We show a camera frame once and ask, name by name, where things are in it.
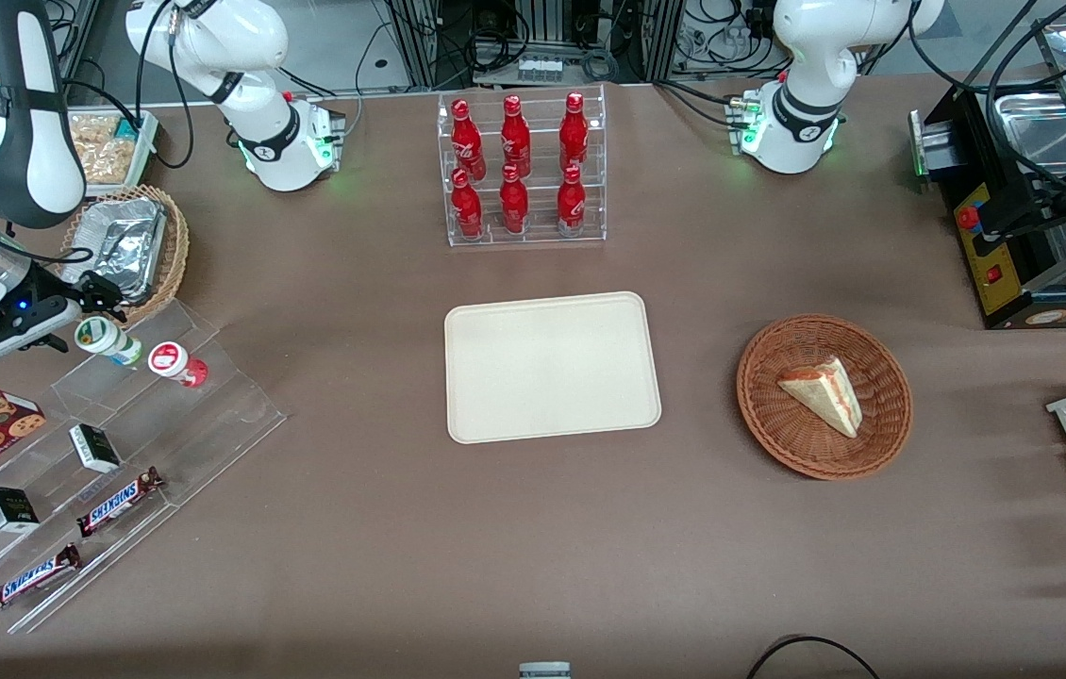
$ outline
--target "snickers bar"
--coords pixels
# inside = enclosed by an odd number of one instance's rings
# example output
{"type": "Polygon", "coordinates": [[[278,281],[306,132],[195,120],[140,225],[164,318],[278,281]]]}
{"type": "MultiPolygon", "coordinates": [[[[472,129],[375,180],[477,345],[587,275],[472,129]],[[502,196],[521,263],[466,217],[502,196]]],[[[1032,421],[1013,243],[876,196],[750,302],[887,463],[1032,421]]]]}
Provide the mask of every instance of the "snickers bar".
{"type": "Polygon", "coordinates": [[[77,519],[77,523],[80,526],[80,535],[83,537],[92,536],[102,524],[117,519],[123,512],[148,497],[148,494],[159,486],[163,486],[163,479],[154,467],[138,474],[135,481],[129,482],[125,488],[116,491],[114,497],[106,500],[104,503],[99,503],[87,515],[77,519]]]}
{"type": "Polygon", "coordinates": [[[52,559],[37,564],[34,568],[16,577],[15,580],[7,581],[4,587],[0,587],[0,610],[9,605],[9,601],[46,583],[47,580],[67,570],[79,570],[81,566],[83,563],[80,562],[80,552],[77,551],[77,546],[69,544],[63,547],[63,551],[54,554],[52,559]]]}

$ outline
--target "yogurt cup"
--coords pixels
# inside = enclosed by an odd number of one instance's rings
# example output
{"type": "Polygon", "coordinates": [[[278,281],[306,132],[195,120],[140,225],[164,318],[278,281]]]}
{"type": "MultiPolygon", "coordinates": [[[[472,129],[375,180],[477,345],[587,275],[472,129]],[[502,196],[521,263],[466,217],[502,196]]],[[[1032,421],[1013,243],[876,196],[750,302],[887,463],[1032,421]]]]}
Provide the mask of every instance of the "yogurt cup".
{"type": "Polygon", "coordinates": [[[163,342],[152,349],[148,354],[148,367],[160,377],[179,382],[183,387],[199,387],[209,373],[206,361],[189,356],[189,352],[176,342],[163,342]]]}
{"type": "Polygon", "coordinates": [[[104,317],[95,314],[77,325],[75,340],[85,352],[109,356],[115,365],[129,366],[144,356],[144,343],[104,317]]]}

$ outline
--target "acrylic bottle rack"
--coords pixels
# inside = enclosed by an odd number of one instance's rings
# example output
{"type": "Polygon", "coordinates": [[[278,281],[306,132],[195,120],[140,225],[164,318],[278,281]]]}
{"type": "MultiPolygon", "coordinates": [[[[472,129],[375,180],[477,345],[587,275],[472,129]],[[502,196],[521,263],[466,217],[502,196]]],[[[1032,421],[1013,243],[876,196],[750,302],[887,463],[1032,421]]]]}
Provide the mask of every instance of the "acrylic bottle rack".
{"type": "Polygon", "coordinates": [[[236,369],[214,341],[215,332],[176,301],[129,328],[145,349],[176,340],[206,361],[209,377],[196,389],[159,378],[146,367],[128,370],[92,356],[37,398],[47,424],[29,443],[0,456],[0,486],[25,490],[41,524],[20,536],[0,532],[0,585],[68,543],[76,543],[84,567],[11,601],[0,611],[0,627],[9,633],[45,623],[286,420],[261,387],[236,369]],[[81,421],[110,436],[123,460],[116,471],[81,467],[68,436],[81,421]],[[81,538],[76,519],[150,467],[166,485],[81,538]]]}
{"type": "Polygon", "coordinates": [[[608,184],[608,153],[604,132],[608,125],[602,86],[578,88],[520,90],[520,107],[529,122],[532,136],[532,173],[524,177],[529,189],[529,227],[523,235],[507,232],[499,205],[499,188],[503,184],[503,147],[499,130],[504,124],[503,95],[499,92],[478,91],[439,97],[437,141],[441,159],[441,188],[446,194],[446,224],[450,245],[486,246],[521,244],[569,244],[580,241],[604,241],[608,236],[605,189],[608,184]],[[579,236],[566,238],[559,233],[559,188],[562,185],[562,167],[559,162],[559,127],[566,113],[567,94],[584,95],[584,117],[587,118],[587,160],[581,171],[581,183],[587,192],[584,205],[584,226],[579,236]],[[450,194],[454,185],[450,173],[456,167],[454,155],[454,116],[450,103],[465,99],[470,104],[470,117],[482,133],[482,156],[487,163],[487,175],[473,184],[482,200],[482,227],[484,233],[478,241],[467,241],[456,227],[454,205],[450,194]]]}

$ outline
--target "red button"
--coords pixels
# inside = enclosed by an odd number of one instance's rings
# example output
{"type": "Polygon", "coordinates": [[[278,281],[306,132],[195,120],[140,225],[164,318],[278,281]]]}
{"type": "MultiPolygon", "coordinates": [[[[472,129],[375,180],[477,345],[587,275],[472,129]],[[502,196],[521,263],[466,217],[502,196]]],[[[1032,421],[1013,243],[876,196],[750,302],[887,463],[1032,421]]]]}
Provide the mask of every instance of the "red button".
{"type": "Polygon", "coordinates": [[[965,231],[969,231],[970,228],[978,226],[980,223],[981,217],[978,216],[978,208],[968,206],[956,211],[956,226],[964,228],[965,231]]]}

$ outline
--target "red bottle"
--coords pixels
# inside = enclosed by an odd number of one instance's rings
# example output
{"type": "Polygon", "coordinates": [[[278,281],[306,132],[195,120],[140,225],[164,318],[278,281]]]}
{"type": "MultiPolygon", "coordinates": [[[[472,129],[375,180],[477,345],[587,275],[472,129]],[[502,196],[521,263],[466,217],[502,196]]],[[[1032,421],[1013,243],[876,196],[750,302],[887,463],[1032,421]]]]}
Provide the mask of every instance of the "red bottle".
{"type": "Polygon", "coordinates": [[[450,104],[454,112],[454,155],[458,167],[469,173],[470,181],[482,181],[487,176],[487,162],[482,159],[482,134],[470,119],[470,104],[455,99],[450,104]]]}
{"type": "Polygon", "coordinates": [[[504,166],[504,184],[499,188],[499,203],[504,207],[504,228],[520,236],[529,226],[529,189],[520,180],[520,171],[514,163],[504,166]]]}
{"type": "Polygon", "coordinates": [[[529,122],[520,113],[520,97],[515,94],[504,96],[504,127],[499,130],[504,143],[504,162],[513,163],[520,176],[533,172],[532,149],[529,143],[529,122]]]}
{"type": "Polygon", "coordinates": [[[477,241],[482,238],[482,201],[479,194],[470,185],[470,178],[464,168],[454,167],[454,193],[450,194],[450,201],[454,203],[454,215],[458,228],[462,229],[462,238],[467,241],[477,241]]]}
{"type": "Polygon", "coordinates": [[[563,116],[559,128],[559,144],[562,147],[559,163],[563,172],[570,163],[582,167],[587,160],[587,119],[584,117],[584,95],[578,92],[567,94],[567,115],[563,116]]]}
{"type": "Polygon", "coordinates": [[[584,188],[579,183],[579,166],[571,163],[562,173],[559,188],[559,233],[575,238],[584,228],[584,188]]]}

